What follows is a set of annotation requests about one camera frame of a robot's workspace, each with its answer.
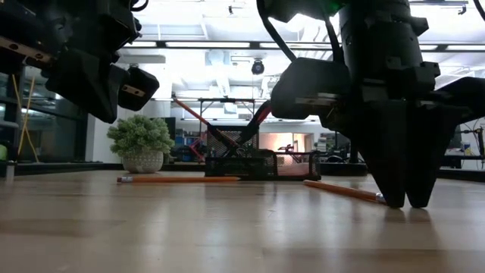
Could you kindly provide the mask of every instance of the green succulent plant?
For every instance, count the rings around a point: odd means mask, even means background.
[[[143,115],[119,119],[117,126],[109,127],[107,135],[114,140],[111,151],[119,156],[153,151],[169,153],[175,145],[163,119],[150,119]]]

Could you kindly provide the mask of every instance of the glass wall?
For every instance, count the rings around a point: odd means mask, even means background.
[[[36,156],[40,162],[84,161],[87,113],[48,91],[39,69],[27,67],[16,79],[21,90],[18,93],[22,104],[20,111],[12,76],[0,74],[0,121],[4,121],[3,125],[0,123],[0,140],[22,147],[19,162],[35,162]],[[35,84],[31,92],[33,79]],[[30,137],[25,133],[21,138],[26,119]],[[18,130],[8,127],[5,121],[19,124]]]

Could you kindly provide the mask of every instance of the window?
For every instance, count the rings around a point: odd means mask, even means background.
[[[25,118],[26,109],[22,109]],[[27,129],[32,145],[41,162],[71,162],[81,159],[77,153],[77,122],[67,118],[29,110]],[[20,161],[34,162],[35,155],[27,138],[23,137]]]

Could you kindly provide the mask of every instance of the wooden table surface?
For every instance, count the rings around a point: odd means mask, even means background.
[[[485,272],[485,184],[438,180],[427,209],[395,210],[299,183],[122,174],[0,184],[0,272]],[[371,177],[324,180],[377,191]]]

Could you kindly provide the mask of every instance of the potted plant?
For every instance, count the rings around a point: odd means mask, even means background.
[[[175,145],[163,119],[143,115],[118,120],[116,127],[108,129],[108,138],[114,140],[111,151],[122,158],[124,169],[130,173],[159,171],[164,153],[169,153]]]

